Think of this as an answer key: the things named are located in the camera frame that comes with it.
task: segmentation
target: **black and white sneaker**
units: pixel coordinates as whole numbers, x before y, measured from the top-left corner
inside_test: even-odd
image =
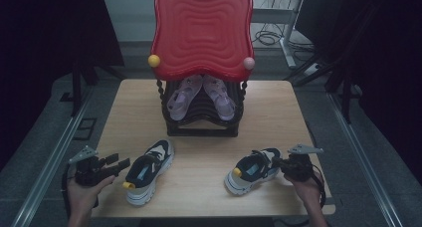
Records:
[[[273,157],[281,158],[282,154],[276,148],[253,150],[227,174],[224,183],[233,194],[248,193],[254,184],[271,180],[279,173],[280,168],[273,166]]]
[[[169,140],[159,140],[130,168],[123,187],[127,188],[126,200],[133,205],[144,205],[155,192],[156,178],[170,167],[174,148]]]

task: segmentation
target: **pink ball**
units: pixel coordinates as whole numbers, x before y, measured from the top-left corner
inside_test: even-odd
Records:
[[[251,57],[248,57],[243,61],[243,65],[245,66],[245,69],[252,70],[255,67],[255,60]]]

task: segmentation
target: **black curtain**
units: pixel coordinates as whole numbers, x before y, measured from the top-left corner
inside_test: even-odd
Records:
[[[78,61],[123,66],[104,0],[0,0],[1,167]]]
[[[421,3],[418,0],[384,0],[356,49],[353,76],[363,90],[359,101],[361,107],[420,183],[421,42]]]

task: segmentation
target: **yellow ball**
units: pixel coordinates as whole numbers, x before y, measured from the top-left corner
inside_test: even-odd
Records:
[[[156,55],[150,55],[148,57],[148,64],[152,68],[158,67],[159,66],[159,62],[160,62],[159,57],[156,56]]]
[[[135,188],[135,186],[134,186],[134,184],[133,183],[130,183],[130,182],[124,182],[123,183],[123,185],[122,185],[124,188],[126,188],[126,189],[134,189]]]
[[[236,175],[237,177],[241,177],[242,171],[238,167],[236,167],[233,169],[233,174]]]

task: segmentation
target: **pink shoe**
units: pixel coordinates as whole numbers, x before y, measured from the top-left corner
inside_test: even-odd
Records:
[[[167,109],[174,120],[182,120],[189,109],[193,98],[198,94],[202,87],[202,76],[190,76],[182,81],[178,90],[167,102]]]
[[[204,90],[214,102],[221,120],[230,120],[235,115],[235,103],[227,96],[227,88],[222,80],[206,75]]]

